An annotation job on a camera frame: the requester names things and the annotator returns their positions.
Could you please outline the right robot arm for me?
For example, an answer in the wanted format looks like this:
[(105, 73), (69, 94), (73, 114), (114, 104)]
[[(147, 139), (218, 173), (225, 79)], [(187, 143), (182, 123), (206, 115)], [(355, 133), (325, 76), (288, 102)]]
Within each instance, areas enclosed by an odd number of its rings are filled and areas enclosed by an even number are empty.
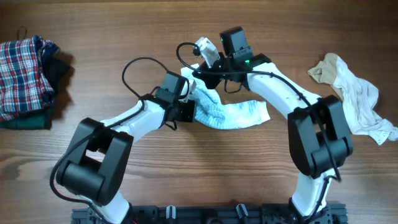
[(220, 33), (224, 51), (207, 38), (193, 43), (193, 54), (204, 62), (193, 76), (214, 89), (220, 82), (239, 83), (268, 101), (288, 124), (290, 156), (299, 171), (290, 206), (298, 222), (330, 217), (326, 195), (330, 182), (341, 181), (339, 168), (353, 153), (342, 102), (334, 95), (320, 97), (278, 71), (264, 54), (254, 54), (242, 27)]

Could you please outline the light blue striped baby pants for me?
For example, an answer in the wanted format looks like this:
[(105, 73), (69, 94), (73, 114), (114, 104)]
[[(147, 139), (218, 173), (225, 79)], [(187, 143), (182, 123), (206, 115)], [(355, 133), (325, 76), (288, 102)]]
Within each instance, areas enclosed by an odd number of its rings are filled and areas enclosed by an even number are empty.
[(189, 96), (195, 102), (195, 120), (214, 129), (243, 129), (270, 120), (265, 101), (249, 100), (224, 104), (216, 90), (208, 89), (205, 82), (195, 78), (193, 70), (183, 67), (181, 75), (197, 84)]

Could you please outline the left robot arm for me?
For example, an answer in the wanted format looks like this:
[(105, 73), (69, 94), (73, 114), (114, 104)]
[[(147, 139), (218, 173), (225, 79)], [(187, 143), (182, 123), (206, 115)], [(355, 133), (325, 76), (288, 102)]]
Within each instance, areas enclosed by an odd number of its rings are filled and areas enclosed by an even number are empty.
[(78, 124), (65, 154), (50, 175), (56, 196), (86, 205), (72, 211), (71, 223), (137, 223), (133, 206), (120, 191), (132, 145), (169, 123), (191, 122), (196, 83), (167, 72), (161, 86), (139, 97), (136, 105), (102, 121)]

